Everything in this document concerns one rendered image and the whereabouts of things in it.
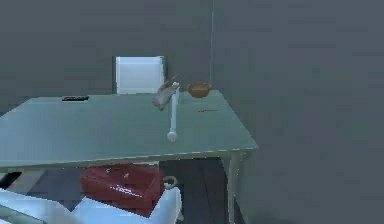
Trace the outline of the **brown bowl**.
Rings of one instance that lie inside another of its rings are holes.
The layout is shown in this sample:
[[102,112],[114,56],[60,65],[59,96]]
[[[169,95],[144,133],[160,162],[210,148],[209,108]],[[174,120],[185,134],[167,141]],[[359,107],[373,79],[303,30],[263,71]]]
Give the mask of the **brown bowl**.
[[187,87],[188,93],[195,98],[206,97],[211,90],[211,85],[204,82],[190,83]]

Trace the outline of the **grey crumpled cloth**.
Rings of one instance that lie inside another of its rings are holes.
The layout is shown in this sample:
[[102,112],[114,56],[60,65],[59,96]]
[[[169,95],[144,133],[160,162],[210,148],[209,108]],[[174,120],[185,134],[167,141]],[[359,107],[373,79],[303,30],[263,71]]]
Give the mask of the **grey crumpled cloth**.
[[178,78],[178,74],[174,75],[166,82],[164,82],[157,90],[156,94],[152,99],[152,104],[159,110],[163,111],[165,106],[169,103],[172,98],[172,95],[176,92],[178,88],[177,85],[174,85],[174,82]]

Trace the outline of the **pale green table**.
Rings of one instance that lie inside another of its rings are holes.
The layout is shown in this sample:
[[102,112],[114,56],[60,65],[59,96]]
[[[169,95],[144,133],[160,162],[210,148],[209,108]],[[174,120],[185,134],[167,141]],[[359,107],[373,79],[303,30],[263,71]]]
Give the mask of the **pale green table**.
[[[204,109],[218,111],[197,112]],[[258,146],[224,96],[180,93],[175,142],[170,119],[149,94],[31,98],[0,117],[0,172],[226,157],[233,197],[241,158]]]

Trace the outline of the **red box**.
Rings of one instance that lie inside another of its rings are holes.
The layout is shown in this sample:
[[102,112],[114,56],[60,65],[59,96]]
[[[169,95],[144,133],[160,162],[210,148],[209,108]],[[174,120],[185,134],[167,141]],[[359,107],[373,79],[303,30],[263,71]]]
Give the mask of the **red box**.
[[149,217],[165,190],[163,177],[149,165],[103,165],[82,170],[80,183],[90,199]]

